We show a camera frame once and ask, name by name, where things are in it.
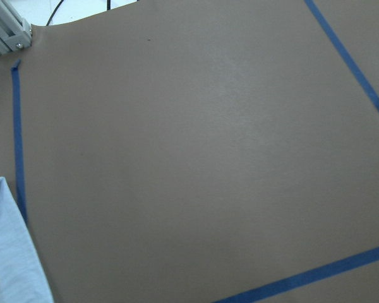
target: blue tape strip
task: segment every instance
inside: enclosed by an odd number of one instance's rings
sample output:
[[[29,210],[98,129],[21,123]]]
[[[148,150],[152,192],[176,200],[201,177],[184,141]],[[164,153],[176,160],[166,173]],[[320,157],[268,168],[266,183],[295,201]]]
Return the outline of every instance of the blue tape strip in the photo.
[[[379,261],[379,247],[315,268],[314,270],[305,271],[304,273],[234,295],[233,297],[216,301],[216,303],[257,302],[277,294],[281,294],[282,292],[287,292],[289,290],[302,287],[304,285],[323,280],[376,261]]]
[[[327,34],[334,47],[339,52],[340,56],[343,58],[344,62],[347,64],[348,68],[351,70],[359,84],[362,86],[363,90],[367,96],[371,99],[372,104],[379,111],[379,96],[373,89],[369,81],[366,79],[365,75],[362,73],[358,65],[355,63],[354,59],[348,53],[347,49],[344,47],[340,39],[337,37],[331,26],[328,24],[327,20],[324,18],[320,10],[317,8],[313,0],[304,0],[306,5],[309,7],[310,11],[313,13],[320,26],[323,28],[324,32]]]
[[[25,199],[25,179],[24,179],[24,157],[23,157],[23,136],[21,128],[21,97],[20,97],[20,75],[18,66],[21,60],[17,60],[11,67],[11,77],[13,79],[13,131],[14,131],[14,153],[15,153],[15,178],[17,204],[25,223],[27,217],[27,201]]]

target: black wire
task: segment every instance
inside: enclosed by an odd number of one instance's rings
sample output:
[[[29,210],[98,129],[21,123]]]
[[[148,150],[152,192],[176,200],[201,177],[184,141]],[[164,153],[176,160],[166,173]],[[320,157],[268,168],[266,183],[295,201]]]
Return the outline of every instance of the black wire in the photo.
[[[63,1],[64,1],[64,0],[61,0],[61,2],[59,2],[59,3],[57,4],[57,6],[55,7],[55,10],[53,11],[53,13],[51,14],[51,16],[49,17],[49,20],[48,20],[48,22],[46,23],[46,26],[48,26],[49,23],[52,21],[53,16],[56,14],[57,9],[60,7],[60,5],[62,4]]]

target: garment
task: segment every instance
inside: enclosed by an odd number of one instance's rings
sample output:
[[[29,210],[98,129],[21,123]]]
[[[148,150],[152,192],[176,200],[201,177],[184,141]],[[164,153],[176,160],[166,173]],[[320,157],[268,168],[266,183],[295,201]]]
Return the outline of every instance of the garment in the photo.
[[[27,227],[0,177],[0,303],[53,303]]]

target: metal bracket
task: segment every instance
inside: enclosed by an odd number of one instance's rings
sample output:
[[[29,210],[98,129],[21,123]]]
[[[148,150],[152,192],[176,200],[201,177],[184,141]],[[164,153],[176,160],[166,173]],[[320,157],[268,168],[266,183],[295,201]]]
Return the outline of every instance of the metal bracket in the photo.
[[[30,24],[7,0],[0,0],[0,56],[31,46]]]

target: white background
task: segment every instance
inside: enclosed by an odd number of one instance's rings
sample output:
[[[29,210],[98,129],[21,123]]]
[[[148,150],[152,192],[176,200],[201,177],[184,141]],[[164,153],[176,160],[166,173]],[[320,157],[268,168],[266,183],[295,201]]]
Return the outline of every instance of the white background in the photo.
[[[136,0],[112,0],[111,9]],[[9,0],[30,24],[46,25],[60,0]],[[50,25],[76,21],[107,10],[107,0],[64,0]]]

